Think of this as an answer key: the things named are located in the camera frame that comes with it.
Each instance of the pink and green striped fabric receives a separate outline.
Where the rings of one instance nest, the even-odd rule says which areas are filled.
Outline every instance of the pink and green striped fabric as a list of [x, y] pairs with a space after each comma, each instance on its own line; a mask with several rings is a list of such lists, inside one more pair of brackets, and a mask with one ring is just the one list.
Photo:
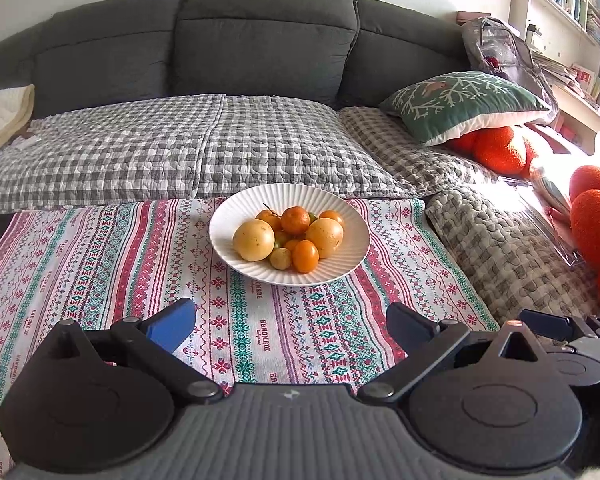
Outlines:
[[[221, 202], [15, 215], [0, 242], [0, 403], [58, 320], [106, 328], [180, 297], [195, 302], [197, 323], [177, 356], [227, 390], [235, 381], [365, 383], [404, 358], [385, 327], [395, 300], [431, 319], [496, 329], [426, 225], [421, 200], [351, 200], [371, 231], [368, 257], [344, 279], [305, 288], [265, 285], [227, 268], [207, 234]], [[0, 473], [10, 466], [0, 436]]]

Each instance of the fruit stem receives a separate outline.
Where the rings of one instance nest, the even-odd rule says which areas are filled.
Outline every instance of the fruit stem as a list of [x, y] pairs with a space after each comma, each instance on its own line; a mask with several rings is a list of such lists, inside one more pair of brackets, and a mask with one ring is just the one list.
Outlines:
[[272, 209], [272, 208], [270, 208], [270, 207], [269, 207], [267, 204], [265, 204], [264, 202], [263, 202], [263, 204], [264, 204], [264, 207], [266, 207], [266, 208], [267, 208], [269, 211], [271, 211], [271, 213], [273, 214], [273, 216], [277, 216], [278, 218], [280, 218], [280, 215], [279, 215], [278, 213], [276, 213], [275, 211], [273, 211], [273, 209]]

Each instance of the white fruit bowl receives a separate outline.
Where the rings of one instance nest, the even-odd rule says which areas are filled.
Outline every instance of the white fruit bowl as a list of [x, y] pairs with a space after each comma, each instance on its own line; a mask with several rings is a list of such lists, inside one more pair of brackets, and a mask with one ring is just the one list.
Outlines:
[[[267, 259], [247, 262], [234, 250], [234, 233], [240, 225], [266, 209], [279, 214], [296, 205], [319, 215], [337, 211], [344, 220], [344, 238], [336, 253], [320, 260], [312, 272], [301, 274], [292, 269], [274, 269]], [[356, 269], [369, 250], [369, 228], [362, 216], [343, 199], [317, 187], [302, 184], [265, 184], [250, 187], [229, 197], [216, 210], [209, 224], [209, 237], [216, 253], [232, 269], [271, 285], [311, 286], [337, 280]]]

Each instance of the checkered blanket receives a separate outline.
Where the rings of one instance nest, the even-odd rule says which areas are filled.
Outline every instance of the checkered blanket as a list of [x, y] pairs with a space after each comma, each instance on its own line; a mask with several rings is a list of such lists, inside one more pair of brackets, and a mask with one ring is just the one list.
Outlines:
[[399, 118], [377, 108], [344, 108], [340, 121], [360, 145], [391, 174], [408, 197], [426, 197], [459, 184], [495, 182], [477, 162], [440, 146], [425, 148], [410, 137]]
[[421, 148], [374, 108], [300, 99], [178, 96], [32, 121], [40, 140], [0, 153], [0, 212], [213, 197], [302, 183], [353, 198], [424, 197], [493, 179]]
[[459, 187], [433, 197], [427, 216], [497, 322], [523, 308], [600, 314], [592, 270], [568, 267], [519, 203], [505, 184]]
[[199, 197], [275, 182], [350, 198], [405, 195], [334, 110], [287, 97], [228, 97], [206, 144], [202, 171]]

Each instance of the green pillow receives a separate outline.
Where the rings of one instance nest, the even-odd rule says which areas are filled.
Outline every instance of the green pillow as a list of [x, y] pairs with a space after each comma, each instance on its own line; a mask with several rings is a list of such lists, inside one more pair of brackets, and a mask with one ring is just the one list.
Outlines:
[[402, 117], [408, 133], [425, 146], [479, 130], [515, 126], [547, 115], [549, 106], [529, 90], [484, 72], [452, 72], [407, 86], [380, 109]]

